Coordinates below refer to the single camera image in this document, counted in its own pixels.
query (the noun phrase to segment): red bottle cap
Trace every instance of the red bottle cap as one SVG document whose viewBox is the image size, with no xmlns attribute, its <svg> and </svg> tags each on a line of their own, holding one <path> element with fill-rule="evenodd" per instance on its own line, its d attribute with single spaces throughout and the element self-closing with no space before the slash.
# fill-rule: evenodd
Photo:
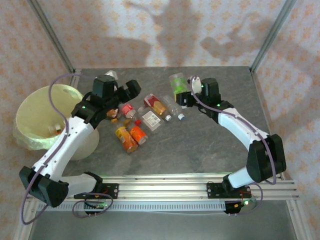
<svg viewBox="0 0 320 240">
<path fill-rule="evenodd" d="M 135 121 L 135 125 L 139 126 L 141 124 L 141 121 L 138 119 Z"/>
</svg>

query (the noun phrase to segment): black mounting plate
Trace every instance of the black mounting plate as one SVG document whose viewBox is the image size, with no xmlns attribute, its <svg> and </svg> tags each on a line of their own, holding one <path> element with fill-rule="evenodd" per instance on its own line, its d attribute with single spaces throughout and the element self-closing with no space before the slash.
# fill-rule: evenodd
<svg viewBox="0 0 320 240">
<path fill-rule="evenodd" d="M 222 183 L 214 182 L 208 182 L 206 184 L 206 193 L 208 199 L 249 199 L 252 197 L 249 186 L 239 187 L 233 191 L 226 192 Z"/>
<path fill-rule="evenodd" d="M 119 193 L 119 184 L 118 183 L 101 183 L 99 194 L 108 194 L 113 199 L 118 198 Z M 100 196 L 100 195 L 86 195 L 86 194 L 77 194 L 74 195 L 74 199 L 109 199 L 106 196 Z"/>
</svg>

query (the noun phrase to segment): orange bottle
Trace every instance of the orange bottle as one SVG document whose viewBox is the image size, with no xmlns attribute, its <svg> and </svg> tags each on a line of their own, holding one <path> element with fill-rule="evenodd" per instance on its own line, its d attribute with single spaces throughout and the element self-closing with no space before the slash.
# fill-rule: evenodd
<svg viewBox="0 0 320 240">
<path fill-rule="evenodd" d="M 145 132 L 142 131 L 140 127 L 136 126 L 130 119 L 124 121 L 124 126 L 139 145 L 142 145 L 148 139 Z"/>
<path fill-rule="evenodd" d="M 127 131 L 126 127 L 120 124 L 117 119 L 113 119 L 112 122 L 116 124 L 117 130 L 115 131 L 115 135 L 122 142 L 125 151 L 132 153 L 137 150 L 138 144 Z"/>
</svg>

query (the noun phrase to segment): metal pole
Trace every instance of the metal pole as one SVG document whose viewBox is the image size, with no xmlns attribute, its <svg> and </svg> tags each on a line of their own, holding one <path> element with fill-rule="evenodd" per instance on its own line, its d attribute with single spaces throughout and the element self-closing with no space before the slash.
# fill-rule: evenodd
<svg viewBox="0 0 320 240">
<path fill-rule="evenodd" d="M 253 61 L 252 66 L 250 67 L 250 72 L 255 73 L 264 59 L 265 55 L 267 54 L 269 48 L 271 47 L 272 43 L 274 42 L 276 36 L 278 35 L 281 27 L 283 26 L 284 22 L 286 21 L 289 13 L 291 12 L 292 8 L 294 7 L 297 0 L 286 0 L 278 17 L 276 18 L 274 24 L 271 27 L 270 32 L 266 36 L 262 47 L 258 55 L 256 56 L 255 60 Z"/>
<path fill-rule="evenodd" d="M 62 47 L 55 31 L 53 30 L 51 24 L 49 23 L 44 11 L 42 10 L 40 4 L 37 0 L 27 0 L 30 7 L 33 9 L 35 15 L 38 17 L 44 31 L 48 35 L 49 39 L 51 40 L 55 50 L 59 54 L 61 60 L 63 61 L 63 64 L 65 65 L 66 69 L 70 72 L 74 72 L 74 67 L 69 60 L 64 48 Z"/>
</svg>

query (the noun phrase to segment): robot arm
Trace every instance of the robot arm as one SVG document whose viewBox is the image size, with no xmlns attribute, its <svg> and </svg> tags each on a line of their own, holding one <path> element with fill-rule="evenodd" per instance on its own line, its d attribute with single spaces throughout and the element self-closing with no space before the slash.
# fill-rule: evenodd
<svg viewBox="0 0 320 240">
<path fill-rule="evenodd" d="M 220 191 L 219 194 L 224 194 L 226 198 L 234 196 L 234 191 L 238 191 L 239 188 L 254 182 L 260 183 L 273 176 L 270 159 L 260 136 L 270 149 L 276 174 L 286 170 L 283 143 L 277 134 L 269 135 L 251 123 L 249 123 L 250 127 L 244 124 L 241 119 L 245 119 L 234 106 L 228 101 L 221 99 L 216 79 L 206 78 L 200 81 L 197 77 L 190 80 L 192 81 L 191 84 L 196 97 L 205 105 L 218 111 L 203 107 L 196 101 L 191 92 L 177 94 L 176 102 L 181 106 L 197 106 L 200 112 L 228 129 L 248 150 L 246 166 L 223 178 L 222 187 L 218 190 Z"/>
<path fill-rule="evenodd" d="M 124 89 L 123 86 L 118 87 L 113 76 L 116 76 L 115 72 L 110 71 L 94 79 L 92 92 L 87 93 L 71 113 L 68 133 L 64 129 L 32 168 L 24 166 L 19 173 L 27 189 L 34 175 L 43 167 L 29 193 L 51 207 L 60 205 L 67 196 L 92 191 L 100 193 L 102 179 L 99 176 L 85 172 L 79 176 L 62 177 L 62 173 L 82 141 L 106 118 L 107 112 L 119 108 L 120 103 L 126 103 L 140 93 L 136 80 L 127 82 L 127 89 Z M 58 148 L 66 134 L 65 142 Z M 52 154 L 52 159 L 45 165 Z"/>
</svg>

